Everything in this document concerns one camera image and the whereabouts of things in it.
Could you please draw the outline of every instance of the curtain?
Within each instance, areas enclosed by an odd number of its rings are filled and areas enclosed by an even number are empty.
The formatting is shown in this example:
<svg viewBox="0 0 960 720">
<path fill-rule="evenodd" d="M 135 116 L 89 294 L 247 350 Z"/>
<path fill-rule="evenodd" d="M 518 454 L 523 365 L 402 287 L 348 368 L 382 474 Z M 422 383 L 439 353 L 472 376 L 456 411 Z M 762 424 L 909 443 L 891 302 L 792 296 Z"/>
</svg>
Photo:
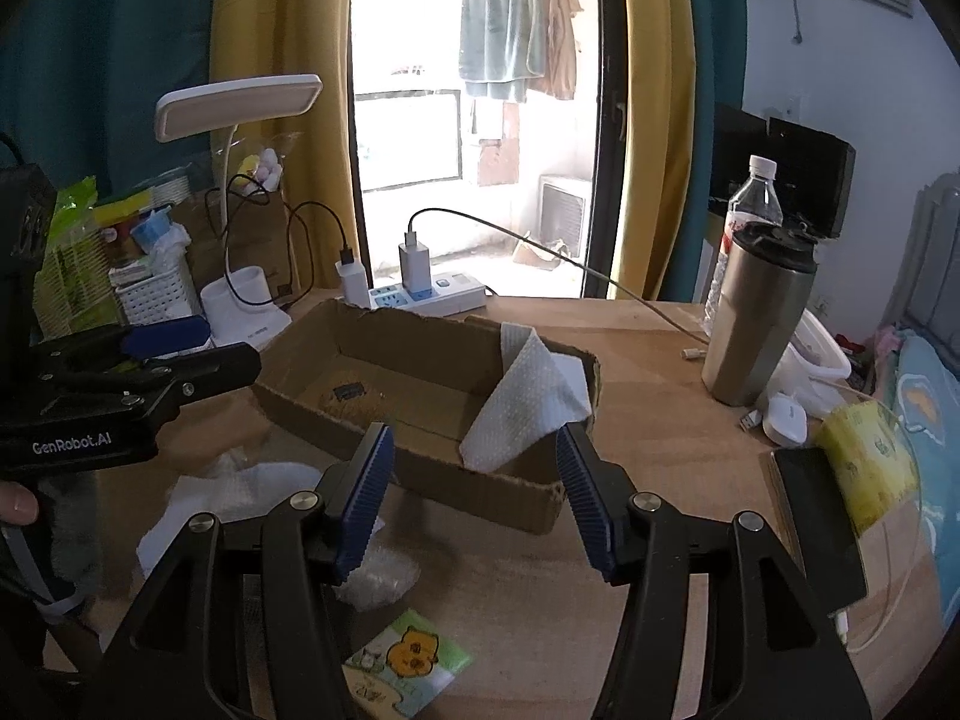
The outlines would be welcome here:
<svg viewBox="0 0 960 720">
<path fill-rule="evenodd" d="M 743 104 L 747 66 L 747 0 L 690 0 L 697 53 L 693 164 L 680 230 L 659 297 L 690 302 L 707 227 L 713 167 L 713 111 Z"/>
<path fill-rule="evenodd" d="M 63 188 L 121 194 L 199 159 L 208 138 L 157 143 L 162 95 L 208 82 L 213 0 L 28 0 L 0 36 L 0 129 Z M 0 164 L 8 164 L 0 153 Z"/>
<path fill-rule="evenodd" d="M 627 43 L 627 164 L 613 272 L 624 286 L 655 298 L 690 175 L 695 76 L 690 0 L 627 0 Z"/>
<path fill-rule="evenodd" d="M 240 135 L 302 133 L 285 163 L 287 202 L 318 200 L 330 206 L 359 258 L 347 145 L 349 4 L 350 0 L 214 0 L 210 76 L 212 80 L 288 73 L 320 76 L 323 92 L 310 111 L 244 125 Z M 334 263 L 342 247 L 337 226 L 323 209 L 304 210 L 315 253 L 316 285 L 336 286 L 340 282 Z M 281 228 L 277 233 L 284 234 Z M 308 262 L 304 245 L 296 247 L 296 262 L 302 272 Z"/>
</svg>

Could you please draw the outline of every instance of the brown garment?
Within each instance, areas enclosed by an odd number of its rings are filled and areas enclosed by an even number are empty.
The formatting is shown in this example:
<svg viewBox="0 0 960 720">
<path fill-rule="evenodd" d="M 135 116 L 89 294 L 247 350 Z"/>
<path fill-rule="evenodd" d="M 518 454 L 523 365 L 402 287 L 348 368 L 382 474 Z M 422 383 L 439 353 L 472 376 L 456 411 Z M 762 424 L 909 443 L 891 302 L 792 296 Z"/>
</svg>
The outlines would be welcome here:
<svg viewBox="0 0 960 720">
<path fill-rule="evenodd" d="M 528 89 L 536 89 L 557 100 L 573 100 L 577 90 L 577 40 L 573 17 L 583 12 L 580 0 L 546 0 L 547 38 L 546 73 L 529 79 Z"/>
</svg>

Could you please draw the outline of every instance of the desk lamp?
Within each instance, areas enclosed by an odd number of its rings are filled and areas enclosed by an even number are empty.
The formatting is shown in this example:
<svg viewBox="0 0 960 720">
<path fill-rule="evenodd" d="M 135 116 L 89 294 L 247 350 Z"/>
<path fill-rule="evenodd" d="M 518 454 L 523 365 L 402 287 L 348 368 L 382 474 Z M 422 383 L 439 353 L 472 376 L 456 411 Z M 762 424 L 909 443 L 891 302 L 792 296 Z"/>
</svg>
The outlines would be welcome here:
<svg viewBox="0 0 960 720">
<path fill-rule="evenodd" d="M 323 84 L 315 74 L 262 76 L 181 89 L 164 95 L 157 102 L 154 129 L 160 143 L 229 129 L 220 181 L 220 229 L 227 272 L 200 291 L 200 301 L 218 346 L 246 341 L 254 348 L 261 348 L 290 323 L 290 317 L 272 304 L 263 269 L 253 266 L 235 274 L 229 269 L 227 185 L 230 146 L 237 127 L 246 122 L 306 113 L 322 89 Z"/>
</svg>

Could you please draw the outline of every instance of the orange cartoon character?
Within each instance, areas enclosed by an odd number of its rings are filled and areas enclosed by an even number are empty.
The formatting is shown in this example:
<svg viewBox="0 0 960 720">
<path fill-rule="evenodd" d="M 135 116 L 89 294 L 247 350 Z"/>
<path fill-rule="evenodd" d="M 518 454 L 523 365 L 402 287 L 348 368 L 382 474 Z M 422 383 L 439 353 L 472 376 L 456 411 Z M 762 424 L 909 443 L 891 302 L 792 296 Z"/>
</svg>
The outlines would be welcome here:
<svg viewBox="0 0 960 720">
<path fill-rule="evenodd" d="M 425 677 L 438 661 L 439 647 L 438 635 L 418 631 L 411 625 L 402 639 L 387 651 L 387 666 L 400 678 Z"/>
</svg>

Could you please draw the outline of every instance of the black phone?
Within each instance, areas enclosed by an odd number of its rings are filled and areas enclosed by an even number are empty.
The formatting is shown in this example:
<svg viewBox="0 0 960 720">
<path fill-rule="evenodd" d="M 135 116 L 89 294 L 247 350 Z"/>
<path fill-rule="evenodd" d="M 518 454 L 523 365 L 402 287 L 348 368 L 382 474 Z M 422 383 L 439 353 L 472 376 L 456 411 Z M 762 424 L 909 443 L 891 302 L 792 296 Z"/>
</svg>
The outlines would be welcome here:
<svg viewBox="0 0 960 720">
<path fill-rule="evenodd" d="M 773 460 L 784 483 L 803 573 L 827 614 L 867 596 L 863 560 L 850 515 L 819 446 L 778 449 Z"/>
</svg>

